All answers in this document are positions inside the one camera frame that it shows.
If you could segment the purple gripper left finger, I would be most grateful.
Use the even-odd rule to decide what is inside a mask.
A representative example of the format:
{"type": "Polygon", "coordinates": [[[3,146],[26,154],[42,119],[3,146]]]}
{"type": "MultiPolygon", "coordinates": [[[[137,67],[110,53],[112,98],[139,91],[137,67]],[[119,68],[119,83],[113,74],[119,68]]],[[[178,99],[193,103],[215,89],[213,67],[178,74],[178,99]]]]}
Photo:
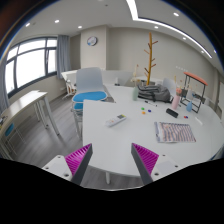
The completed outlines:
{"type": "Polygon", "coordinates": [[[72,173],[72,182],[74,184],[81,184],[92,154],[92,145],[87,144],[65,157],[65,161],[72,173]]]}

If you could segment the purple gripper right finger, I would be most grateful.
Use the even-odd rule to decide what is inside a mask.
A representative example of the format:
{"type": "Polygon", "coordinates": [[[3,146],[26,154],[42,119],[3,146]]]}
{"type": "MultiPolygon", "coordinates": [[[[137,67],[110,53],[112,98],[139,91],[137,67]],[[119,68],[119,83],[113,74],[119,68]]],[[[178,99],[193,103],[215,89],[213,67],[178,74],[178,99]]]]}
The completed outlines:
{"type": "Polygon", "coordinates": [[[153,182],[152,171],[156,165],[159,155],[136,143],[131,145],[131,154],[140,173],[144,185],[153,182]]]}

